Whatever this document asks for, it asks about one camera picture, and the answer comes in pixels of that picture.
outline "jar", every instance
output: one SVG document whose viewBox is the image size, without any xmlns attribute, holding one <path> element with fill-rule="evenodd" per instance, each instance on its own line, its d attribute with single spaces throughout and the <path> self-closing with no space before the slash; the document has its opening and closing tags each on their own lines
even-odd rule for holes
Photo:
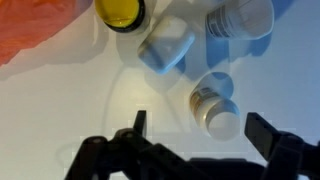
<svg viewBox="0 0 320 180">
<path fill-rule="evenodd" d="M 150 8 L 144 0 L 95 0 L 97 14 L 113 31 L 143 32 L 150 22 Z"/>
</svg>

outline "small jar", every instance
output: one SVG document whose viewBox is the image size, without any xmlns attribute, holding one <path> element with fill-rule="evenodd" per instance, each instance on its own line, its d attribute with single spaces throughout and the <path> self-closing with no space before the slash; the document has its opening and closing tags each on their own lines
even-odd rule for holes
<svg viewBox="0 0 320 180">
<path fill-rule="evenodd" d="M 227 141 L 240 133 L 238 107 L 222 97 L 210 84 L 200 82 L 190 95 L 190 109 L 203 132 L 218 140 Z"/>
<path fill-rule="evenodd" d="M 150 22 L 150 11 L 144 0 L 95 0 L 98 15 L 113 31 L 143 32 Z"/>
</svg>

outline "round lid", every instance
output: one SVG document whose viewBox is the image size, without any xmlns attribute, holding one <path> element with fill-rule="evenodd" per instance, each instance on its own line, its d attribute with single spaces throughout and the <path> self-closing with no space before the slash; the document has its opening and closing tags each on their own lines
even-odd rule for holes
<svg viewBox="0 0 320 180">
<path fill-rule="evenodd" d="M 96 0 L 95 5 L 104 22 L 118 28 L 131 25 L 140 11 L 139 0 Z"/>
<path fill-rule="evenodd" d="M 231 140 L 240 133 L 239 110 L 230 100 L 220 101 L 208 112 L 206 124 L 212 138 L 218 141 Z"/>
</svg>

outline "white cap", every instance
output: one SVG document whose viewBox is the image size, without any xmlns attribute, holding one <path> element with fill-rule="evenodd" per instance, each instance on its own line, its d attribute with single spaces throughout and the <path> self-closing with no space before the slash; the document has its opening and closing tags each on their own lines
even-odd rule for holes
<svg viewBox="0 0 320 180">
<path fill-rule="evenodd" d="M 206 117 L 207 131 L 218 141 L 228 141 L 239 135 L 240 118 L 238 107 L 230 100 L 223 99 L 215 104 Z"/>
</svg>

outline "robotic arm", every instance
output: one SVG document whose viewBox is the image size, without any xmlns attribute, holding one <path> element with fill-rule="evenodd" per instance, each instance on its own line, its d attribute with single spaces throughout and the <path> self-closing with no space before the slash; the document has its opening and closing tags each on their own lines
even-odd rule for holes
<svg viewBox="0 0 320 180">
<path fill-rule="evenodd" d="M 145 139 L 146 111 L 138 111 L 133 128 L 108 141 L 89 137 L 82 143 L 66 180 L 107 180 L 122 171 L 129 179 L 294 180 L 298 174 L 320 180 L 320 147 L 279 132 L 261 116 L 248 113 L 245 135 L 268 161 L 267 167 L 245 159 L 192 158 L 185 161 L 161 144 Z"/>
</svg>

